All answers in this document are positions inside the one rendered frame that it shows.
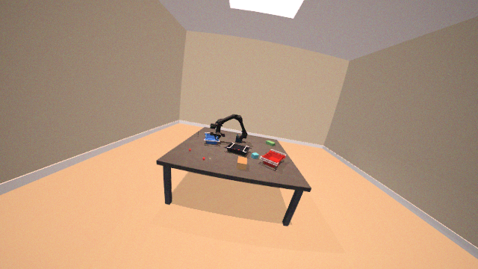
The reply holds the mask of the orange block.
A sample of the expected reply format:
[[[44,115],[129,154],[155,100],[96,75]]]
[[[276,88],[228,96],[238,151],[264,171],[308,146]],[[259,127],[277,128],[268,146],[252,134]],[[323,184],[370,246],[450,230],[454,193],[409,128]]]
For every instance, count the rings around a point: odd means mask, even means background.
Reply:
[[[246,170],[246,158],[238,157],[237,169]]]

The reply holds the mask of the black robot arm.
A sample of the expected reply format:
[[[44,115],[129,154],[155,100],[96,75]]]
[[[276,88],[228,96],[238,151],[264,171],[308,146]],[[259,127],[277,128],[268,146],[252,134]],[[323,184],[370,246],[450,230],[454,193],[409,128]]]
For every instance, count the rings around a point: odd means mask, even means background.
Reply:
[[[239,123],[240,123],[240,126],[241,126],[241,128],[242,128],[242,135],[241,135],[240,137],[238,136],[239,139],[240,139],[240,140],[242,140],[242,139],[244,139],[244,138],[246,139],[246,136],[247,136],[248,134],[247,134],[247,132],[246,132],[244,126],[243,126],[243,119],[242,119],[241,115],[232,114],[232,115],[230,115],[230,116],[228,116],[228,117],[226,117],[226,118],[218,119],[218,120],[216,121],[216,123],[211,123],[211,124],[210,124],[210,129],[220,130],[222,124],[224,124],[224,122],[229,121],[229,120],[231,120],[231,119],[236,119],[236,120],[238,120]],[[217,136],[217,137],[219,137],[219,136],[221,136],[221,135],[222,135],[222,133],[221,133],[220,131],[216,131],[216,136]]]

